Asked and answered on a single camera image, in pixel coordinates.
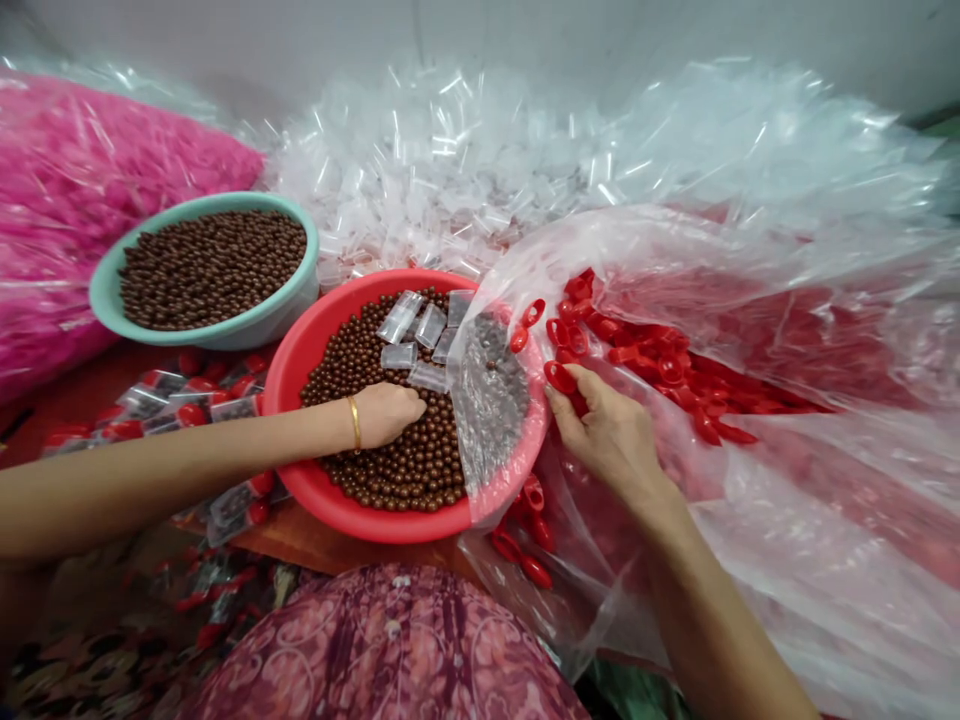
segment bowl rim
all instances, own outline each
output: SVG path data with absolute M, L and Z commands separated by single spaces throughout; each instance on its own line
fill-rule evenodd
M 228 318 L 214 325 L 207 325 L 202 328 L 193 328 L 192 330 L 151 330 L 141 327 L 136 323 L 127 320 L 123 315 L 122 304 L 118 297 L 107 292 L 111 276 L 126 265 L 126 256 L 124 250 L 137 243 L 140 235 L 145 232 L 156 232 L 161 228 L 173 225 L 185 219 L 185 215 L 192 214 L 193 219 L 200 215 L 210 215 L 217 212 L 229 212 L 230 208 L 225 205 L 234 203 L 254 202 L 261 204 L 262 207 L 250 207 L 249 210 L 279 210 L 293 217 L 303 227 L 307 234 L 307 247 L 303 254 L 300 265 L 294 271 L 293 275 L 285 282 L 280 289 L 268 297 L 262 303 L 246 310 L 239 315 Z M 320 242 L 317 236 L 317 228 L 313 219 L 307 212 L 296 203 L 280 197 L 261 192 L 228 192 L 217 193 L 216 195 L 205 195 L 194 200 L 174 205 L 171 208 L 157 213 L 153 217 L 140 223 L 133 230 L 128 232 L 122 238 L 117 240 L 100 259 L 97 269 L 90 280 L 90 290 L 88 292 L 90 307 L 94 315 L 109 330 L 121 335 L 122 337 L 136 340 L 137 342 L 148 345 L 194 345 L 205 342 L 213 337 L 228 335 L 253 325 L 264 315 L 269 314 L 287 300 L 289 300 L 303 284 L 304 279 L 310 273 L 316 272 L 317 258 L 320 254 Z
M 310 308 L 297 319 L 297 322 L 290 328 L 280 343 L 280 346 L 277 348 L 273 362 L 270 364 L 266 387 L 264 389 L 264 415 L 275 415 L 280 412 L 286 412 L 280 408 L 278 386 L 280 384 L 280 368 L 286 365 L 287 358 L 291 357 L 295 352 L 295 342 L 292 338 L 296 337 L 299 339 L 303 336 L 304 329 L 311 324 L 312 319 L 317 314 L 329 310 L 330 306 L 336 304 L 341 297 L 354 294 L 358 289 L 362 290 L 367 285 L 376 285 L 382 281 L 385 276 L 398 273 L 403 273 L 405 277 L 410 278 L 414 284 L 425 283 L 429 285 L 434 280 L 440 279 L 445 279 L 449 282 L 449 278 L 452 277 L 456 278 L 461 289 L 476 290 L 479 288 L 477 283 L 459 275 L 426 268 L 410 268 L 373 273 L 363 278 L 351 280 L 332 290 L 311 305 Z M 541 435 L 545 436 L 549 423 L 542 418 L 540 424 L 542 426 Z M 537 455 L 539 455 L 539 450 L 533 455 L 531 471 L 533 469 L 533 463 L 536 462 Z M 384 524 L 373 521 L 372 518 L 366 516 L 362 522 L 356 523 L 354 522 L 354 520 L 357 519 L 355 515 L 350 516 L 351 522 L 342 522 L 344 518 L 341 517 L 339 508 L 325 502 L 322 493 L 319 491 L 307 491 L 307 487 L 313 483 L 313 479 L 309 478 L 308 475 L 312 475 L 316 470 L 316 463 L 312 459 L 290 463 L 276 469 L 278 475 L 287 485 L 287 488 L 296 498 L 297 502 L 300 503 L 307 512 L 333 529 L 350 535 L 351 537 L 388 544 L 433 542 L 457 535 L 482 520 L 482 518 L 473 517 L 471 503 L 469 499 L 467 499 L 451 507 L 444 508 L 440 513 L 435 515 L 424 515 L 421 523 L 405 523 L 402 525 Z M 526 478 L 520 478 L 516 481 L 518 489 L 525 479 Z M 498 492 L 492 488 L 490 488 L 490 490 L 493 493 Z M 397 517 L 397 515 L 390 514 L 390 517 Z

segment hand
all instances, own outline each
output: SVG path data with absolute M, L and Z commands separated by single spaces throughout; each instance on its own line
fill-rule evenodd
M 664 500 L 671 506 L 682 503 L 676 485 L 660 467 L 653 422 L 644 407 L 596 373 L 580 365 L 564 367 L 576 379 L 589 412 L 578 418 L 570 400 L 547 386 L 563 444 L 635 513 L 656 514 Z
M 360 419 L 360 440 L 365 448 L 388 445 L 427 409 L 416 390 L 390 383 L 365 387 L 354 396 Z M 353 416 L 350 417 L 351 432 Z

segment left hand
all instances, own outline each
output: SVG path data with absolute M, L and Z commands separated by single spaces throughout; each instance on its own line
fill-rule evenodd
M 364 448 L 392 443 L 407 425 L 419 420 L 427 410 L 427 404 L 420 399 L 416 390 L 391 383 L 365 387 L 354 396 L 354 400 Z

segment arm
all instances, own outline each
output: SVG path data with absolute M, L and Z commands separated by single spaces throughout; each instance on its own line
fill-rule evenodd
M 391 442 L 426 409 L 381 383 L 356 396 L 364 447 Z M 336 400 L 20 465 L 0 473 L 0 570 L 88 552 L 273 467 L 354 447 Z
M 680 689 L 704 718 L 818 718 L 664 474 L 650 416 L 597 375 L 565 366 L 590 409 L 548 388 L 564 444 L 624 502 L 647 540 L 657 623 Z

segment pink plastic bag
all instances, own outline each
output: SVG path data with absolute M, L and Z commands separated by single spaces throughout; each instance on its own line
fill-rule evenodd
M 948 716 L 960 677 L 960 303 L 937 293 L 960 278 L 957 240 L 885 217 L 835 218 L 797 237 L 654 205 L 572 216 L 487 276 L 450 367 L 460 368 L 478 313 L 510 308 L 512 330 L 543 298 L 555 317 L 565 283 L 592 267 L 603 315 L 672 325 L 692 351 L 833 409 L 725 416 L 759 442 L 713 447 L 680 407 L 611 365 L 609 345 L 592 337 L 583 359 L 649 410 L 665 471 L 822 711 Z M 544 328 L 532 328 L 531 343 L 549 359 Z M 458 425 L 469 418 L 461 408 L 479 407 L 471 384 L 454 377 Z M 466 436 L 469 470 L 469 456 L 496 438 Z M 601 648 L 667 668 L 626 511 L 555 432 L 536 472 L 557 551 L 516 533 L 553 590 L 491 548 L 498 514 L 461 537 L 474 568 L 551 641 L 567 674 Z M 468 489 L 481 481 L 468 476 Z
M 124 233 L 246 190 L 263 158 L 219 130 L 58 78 L 0 73 L 0 402 L 116 338 L 87 284 Z

